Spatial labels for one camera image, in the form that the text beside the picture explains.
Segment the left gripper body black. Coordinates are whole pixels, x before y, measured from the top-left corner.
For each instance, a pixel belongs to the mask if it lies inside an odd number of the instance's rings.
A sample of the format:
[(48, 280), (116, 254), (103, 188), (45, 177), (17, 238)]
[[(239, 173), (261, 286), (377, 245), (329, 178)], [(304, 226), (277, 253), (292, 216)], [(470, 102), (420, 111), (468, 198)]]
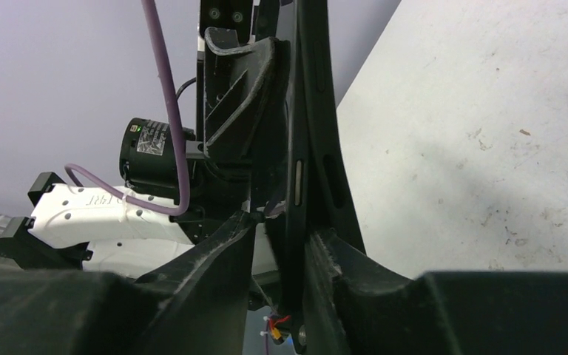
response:
[(294, 3), (292, 1), (202, 1), (198, 20), (197, 140), (204, 160), (195, 202), (208, 224), (222, 223), (237, 211), (253, 214), (268, 232), (277, 233), (276, 219), (285, 211), (288, 123), (287, 94), (264, 117), (248, 157), (240, 162), (214, 162), (204, 154), (204, 57), (205, 31), (209, 27), (234, 30), (240, 44), (273, 36), (289, 43), (288, 85), (294, 49)]

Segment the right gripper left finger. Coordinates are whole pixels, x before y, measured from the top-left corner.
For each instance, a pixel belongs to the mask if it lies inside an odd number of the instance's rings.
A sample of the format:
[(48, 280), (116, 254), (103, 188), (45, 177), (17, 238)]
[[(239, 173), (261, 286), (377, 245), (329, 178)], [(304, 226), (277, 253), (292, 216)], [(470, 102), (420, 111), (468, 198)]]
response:
[(255, 226), (234, 213), (144, 283), (0, 270), (0, 354), (241, 354)]

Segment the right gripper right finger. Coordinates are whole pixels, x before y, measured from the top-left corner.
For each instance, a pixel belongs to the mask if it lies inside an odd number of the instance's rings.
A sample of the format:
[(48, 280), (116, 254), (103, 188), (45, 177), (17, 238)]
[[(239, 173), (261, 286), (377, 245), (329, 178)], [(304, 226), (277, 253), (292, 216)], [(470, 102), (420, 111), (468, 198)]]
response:
[(309, 354), (568, 354), (568, 272), (409, 280), (333, 231), (305, 245)]

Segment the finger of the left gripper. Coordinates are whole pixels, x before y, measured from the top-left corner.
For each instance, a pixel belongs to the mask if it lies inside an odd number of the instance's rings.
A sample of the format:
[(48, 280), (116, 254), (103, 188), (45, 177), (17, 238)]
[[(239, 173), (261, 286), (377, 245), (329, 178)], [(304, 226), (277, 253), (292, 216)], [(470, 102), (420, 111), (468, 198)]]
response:
[(273, 36), (242, 45), (234, 30), (205, 31), (204, 154), (214, 162), (240, 162), (250, 152), (264, 117), (283, 102), (289, 43)]

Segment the black phone case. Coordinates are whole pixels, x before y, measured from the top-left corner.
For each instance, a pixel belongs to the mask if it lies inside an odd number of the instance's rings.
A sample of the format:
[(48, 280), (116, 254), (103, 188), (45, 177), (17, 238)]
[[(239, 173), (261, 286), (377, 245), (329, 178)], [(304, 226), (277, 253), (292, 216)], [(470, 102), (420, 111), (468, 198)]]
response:
[(314, 187), (319, 213), (313, 219), (336, 230), (337, 236), (365, 254), (350, 186), (342, 159), (332, 76), (328, 4), (298, 1), (301, 65), (306, 119), (314, 161)]

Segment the black phone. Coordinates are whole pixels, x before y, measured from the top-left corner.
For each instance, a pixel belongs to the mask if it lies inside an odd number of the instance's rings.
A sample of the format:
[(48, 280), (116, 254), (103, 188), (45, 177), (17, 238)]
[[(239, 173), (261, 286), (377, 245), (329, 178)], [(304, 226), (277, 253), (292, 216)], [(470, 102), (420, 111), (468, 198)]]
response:
[(287, 175), (284, 180), (285, 211), (276, 219), (277, 233), (273, 239), (281, 283), (277, 313), (282, 316), (294, 314), (302, 308), (310, 160), (300, 44), (295, 44), (292, 55), (291, 83), (288, 85), (287, 94), (288, 152)]

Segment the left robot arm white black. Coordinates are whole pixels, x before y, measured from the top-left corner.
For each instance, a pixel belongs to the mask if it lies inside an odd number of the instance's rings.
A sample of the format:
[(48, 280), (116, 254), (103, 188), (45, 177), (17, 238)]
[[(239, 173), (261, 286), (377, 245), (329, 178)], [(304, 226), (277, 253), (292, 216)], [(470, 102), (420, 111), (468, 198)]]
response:
[(236, 212), (256, 220), (252, 274), (276, 278), (267, 223), (286, 208), (296, 22), (292, 1), (202, 1), (197, 126), (133, 118), (105, 189), (40, 174), (27, 217), (0, 216), (0, 269), (78, 269), (144, 278), (195, 251)]

